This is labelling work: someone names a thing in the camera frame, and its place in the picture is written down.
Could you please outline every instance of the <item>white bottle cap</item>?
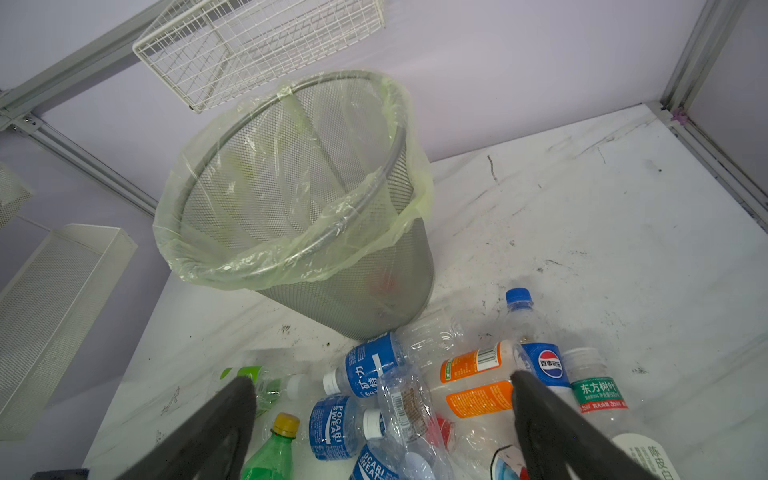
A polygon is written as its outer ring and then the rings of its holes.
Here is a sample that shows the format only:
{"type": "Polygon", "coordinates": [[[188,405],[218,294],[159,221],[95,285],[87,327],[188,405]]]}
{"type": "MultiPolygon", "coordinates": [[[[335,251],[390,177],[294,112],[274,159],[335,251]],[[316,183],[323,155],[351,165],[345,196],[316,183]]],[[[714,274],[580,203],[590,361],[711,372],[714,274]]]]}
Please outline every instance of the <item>white bottle cap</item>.
{"type": "Polygon", "coordinates": [[[301,385],[306,383],[306,375],[301,373],[299,375],[291,375],[288,377],[288,383],[286,385],[286,393],[288,394],[288,400],[298,400],[301,395],[301,385]]]}
{"type": "Polygon", "coordinates": [[[601,365],[607,368],[605,360],[600,356],[600,352],[590,346],[583,346],[577,349],[570,349],[561,353],[565,374],[569,377],[571,373],[582,366],[601,365]]]}
{"type": "Polygon", "coordinates": [[[406,471],[413,480],[435,480],[435,473],[429,463],[418,453],[406,453],[406,471]]]}
{"type": "Polygon", "coordinates": [[[381,409],[367,409],[362,414],[362,434],[366,437],[366,440],[380,439],[384,436],[381,418],[381,409]]]}
{"type": "Polygon", "coordinates": [[[339,367],[336,367],[323,376],[323,389],[325,389],[326,395],[335,395],[337,393],[341,393],[339,383],[336,381],[336,371],[338,370],[339,367]]]}

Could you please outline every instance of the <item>bottle cap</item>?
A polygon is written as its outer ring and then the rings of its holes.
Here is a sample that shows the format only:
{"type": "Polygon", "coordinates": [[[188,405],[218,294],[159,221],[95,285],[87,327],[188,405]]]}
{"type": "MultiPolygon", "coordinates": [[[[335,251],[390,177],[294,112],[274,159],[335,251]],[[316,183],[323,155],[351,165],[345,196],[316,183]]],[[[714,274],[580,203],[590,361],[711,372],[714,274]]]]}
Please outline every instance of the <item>bottle cap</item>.
{"type": "Polygon", "coordinates": [[[286,384],[288,400],[298,400],[301,395],[301,386],[308,381],[305,374],[291,375],[286,384]]]}
{"type": "Polygon", "coordinates": [[[335,395],[341,393],[339,383],[336,381],[336,372],[339,367],[331,370],[323,376],[323,389],[326,391],[326,395],[335,395]]]}
{"type": "Polygon", "coordinates": [[[571,373],[577,368],[587,365],[602,365],[607,367],[605,360],[600,356],[597,349],[590,346],[582,346],[577,349],[570,349],[560,354],[565,368],[565,374],[571,378],[571,373]]]}
{"type": "Polygon", "coordinates": [[[435,473],[429,463],[418,453],[406,453],[406,471],[413,480],[435,480],[435,473]]]}
{"type": "Polygon", "coordinates": [[[517,302],[528,302],[530,305],[533,305],[531,292],[529,292],[527,288],[513,288],[507,290],[507,305],[517,302]]]}
{"type": "Polygon", "coordinates": [[[380,439],[384,436],[384,418],[381,409],[367,409],[362,414],[362,434],[366,440],[380,439]]]}
{"type": "Polygon", "coordinates": [[[275,424],[272,425],[272,431],[277,435],[294,439],[299,431],[299,419],[289,413],[278,413],[275,424]]]}

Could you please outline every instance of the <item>yellow bottle cap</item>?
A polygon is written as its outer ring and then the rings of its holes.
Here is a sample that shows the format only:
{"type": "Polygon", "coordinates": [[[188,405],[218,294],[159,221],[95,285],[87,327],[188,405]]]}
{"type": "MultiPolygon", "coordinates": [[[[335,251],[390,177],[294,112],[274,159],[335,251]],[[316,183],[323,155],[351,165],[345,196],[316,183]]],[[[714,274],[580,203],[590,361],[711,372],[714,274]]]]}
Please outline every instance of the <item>yellow bottle cap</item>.
{"type": "Polygon", "coordinates": [[[278,413],[275,424],[272,425],[272,431],[277,435],[296,438],[296,432],[299,431],[299,419],[289,413],[278,413]]]}

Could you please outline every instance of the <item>pepsi logo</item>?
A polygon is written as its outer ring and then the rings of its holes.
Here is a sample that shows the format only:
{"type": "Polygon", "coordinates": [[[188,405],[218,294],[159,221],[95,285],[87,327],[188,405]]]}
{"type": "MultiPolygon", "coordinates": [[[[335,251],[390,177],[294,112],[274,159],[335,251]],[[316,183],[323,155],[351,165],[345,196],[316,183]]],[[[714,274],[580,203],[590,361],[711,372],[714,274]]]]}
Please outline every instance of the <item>pepsi logo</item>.
{"type": "Polygon", "coordinates": [[[563,376],[563,365],[560,363],[557,353],[551,350],[544,350],[538,354],[538,366],[542,372],[553,379],[559,379],[563,376]]]}

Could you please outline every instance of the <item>barcode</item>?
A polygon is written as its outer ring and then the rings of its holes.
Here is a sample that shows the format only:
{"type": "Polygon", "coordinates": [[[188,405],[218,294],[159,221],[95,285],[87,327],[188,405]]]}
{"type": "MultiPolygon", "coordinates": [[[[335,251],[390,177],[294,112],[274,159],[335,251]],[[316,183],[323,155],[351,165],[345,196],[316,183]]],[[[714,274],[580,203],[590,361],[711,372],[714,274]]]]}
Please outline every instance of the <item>barcode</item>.
{"type": "Polygon", "coordinates": [[[496,345],[489,349],[478,350],[478,372],[493,369],[501,365],[496,355],[496,345]]]}
{"type": "Polygon", "coordinates": [[[408,420],[408,415],[406,414],[406,406],[403,405],[402,402],[402,393],[392,393],[392,404],[395,406],[395,416],[397,417],[398,425],[400,425],[404,430],[410,430],[411,422],[408,420]]]}

